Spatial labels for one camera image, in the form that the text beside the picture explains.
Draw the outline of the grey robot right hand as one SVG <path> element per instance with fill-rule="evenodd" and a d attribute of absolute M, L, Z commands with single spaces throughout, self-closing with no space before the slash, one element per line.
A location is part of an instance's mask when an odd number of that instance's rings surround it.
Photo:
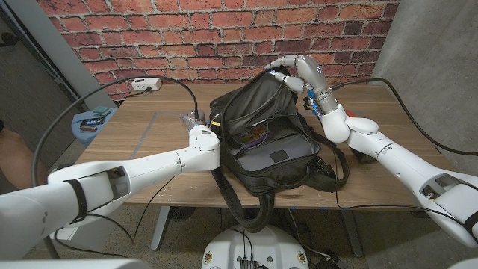
<path fill-rule="evenodd" d="M 272 71 L 272 68 L 279 66 L 296 67 L 299 77 Z M 306 55 L 286 55 L 270 62 L 264 68 L 269 70 L 277 81 L 284 82 L 291 91 L 310 92 L 309 97 L 315 101 L 321 114 L 334 113 L 346 116 L 343 107 L 338 104 L 332 90 L 328 87 L 322 68 L 315 59 Z"/>

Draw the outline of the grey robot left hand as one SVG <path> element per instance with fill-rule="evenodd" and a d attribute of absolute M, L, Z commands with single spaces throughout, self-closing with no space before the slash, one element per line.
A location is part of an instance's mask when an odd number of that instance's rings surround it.
<path fill-rule="evenodd" d="M 203 110 L 180 113 L 179 118 L 187 127 L 188 132 L 197 125 L 205 125 L 205 112 Z"/>

